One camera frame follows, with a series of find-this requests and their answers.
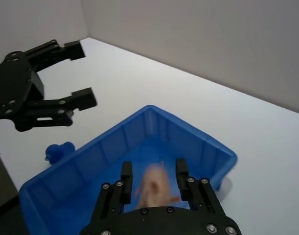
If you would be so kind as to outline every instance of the blue plastic bin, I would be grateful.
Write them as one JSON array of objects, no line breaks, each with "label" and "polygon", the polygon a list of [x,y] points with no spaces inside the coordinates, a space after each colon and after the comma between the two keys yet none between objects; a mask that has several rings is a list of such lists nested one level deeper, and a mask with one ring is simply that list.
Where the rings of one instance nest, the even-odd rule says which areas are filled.
[{"label": "blue plastic bin", "polygon": [[[179,195],[176,158],[186,159],[191,176],[210,178],[213,188],[219,188],[237,161],[233,151],[206,133],[155,106],[145,106],[22,186],[27,227],[32,235],[79,234],[90,221],[101,184],[120,179],[124,161],[132,161],[133,194],[145,168],[163,161],[172,193]],[[132,198],[125,212],[137,203]]]}]

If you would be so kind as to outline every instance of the white table surface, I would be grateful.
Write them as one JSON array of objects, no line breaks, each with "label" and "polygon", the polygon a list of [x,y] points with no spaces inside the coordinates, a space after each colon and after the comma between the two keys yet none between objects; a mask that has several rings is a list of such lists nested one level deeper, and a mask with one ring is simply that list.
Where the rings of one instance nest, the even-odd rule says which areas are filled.
[{"label": "white table surface", "polygon": [[75,112],[71,127],[19,133],[0,120],[1,158],[17,189],[49,167],[50,144],[80,147],[154,104],[236,152],[232,188],[221,204],[244,235],[299,234],[299,114],[94,39],[82,46],[86,58],[39,75],[46,99],[92,87],[97,107]]}]

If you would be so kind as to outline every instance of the screw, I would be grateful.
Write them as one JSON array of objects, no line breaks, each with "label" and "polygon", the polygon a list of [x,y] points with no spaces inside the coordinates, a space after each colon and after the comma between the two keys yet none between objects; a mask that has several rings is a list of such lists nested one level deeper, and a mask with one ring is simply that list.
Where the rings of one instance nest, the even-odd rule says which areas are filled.
[{"label": "screw", "polygon": [[13,111],[12,109],[8,109],[8,110],[6,110],[5,113],[6,113],[6,114],[10,114],[10,113],[12,113],[12,111]]},{"label": "screw", "polygon": [[148,209],[146,209],[146,208],[141,209],[140,213],[143,215],[146,215],[146,214],[148,214]]},{"label": "screw", "polygon": [[202,179],[201,181],[202,181],[203,184],[207,184],[208,183],[207,179]]},{"label": "screw", "polygon": [[194,180],[193,178],[189,177],[189,178],[187,179],[187,181],[189,181],[190,183],[193,183],[195,180]]},{"label": "screw", "polygon": [[104,188],[104,189],[109,188],[109,184],[104,184],[104,185],[102,186],[102,188]]},{"label": "screw", "polygon": [[213,224],[208,224],[207,230],[208,230],[208,232],[210,232],[212,234],[215,234],[218,231],[217,227],[214,226]]},{"label": "screw", "polygon": [[110,235],[110,234],[111,234],[110,231],[108,231],[108,230],[104,230],[104,231],[101,232],[100,235]]},{"label": "screw", "polygon": [[236,235],[236,234],[237,234],[236,229],[233,228],[232,226],[227,226],[227,227],[226,227],[226,231],[227,231],[227,233],[228,233],[229,235]]},{"label": "screw", "polygon": [[172,207],[168,207],[168,208],[167,208],[167,212],[168,212],[168,213],[172,213],[173,211],[174,211],[174,210],[173,210]]}]

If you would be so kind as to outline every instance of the white wall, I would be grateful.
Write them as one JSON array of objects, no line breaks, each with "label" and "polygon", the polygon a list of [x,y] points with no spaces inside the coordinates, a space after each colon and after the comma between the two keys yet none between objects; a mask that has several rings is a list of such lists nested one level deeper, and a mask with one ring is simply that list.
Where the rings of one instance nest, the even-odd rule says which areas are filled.
[{"label": "white wall", "polygon": [[299,112],[299,0],[83,0],[90,35]]},{"label": "white wall", "polygon": [[86,37],[80,0],[0,0],[0,63],[9,52],[51,39],[66,43]]}]

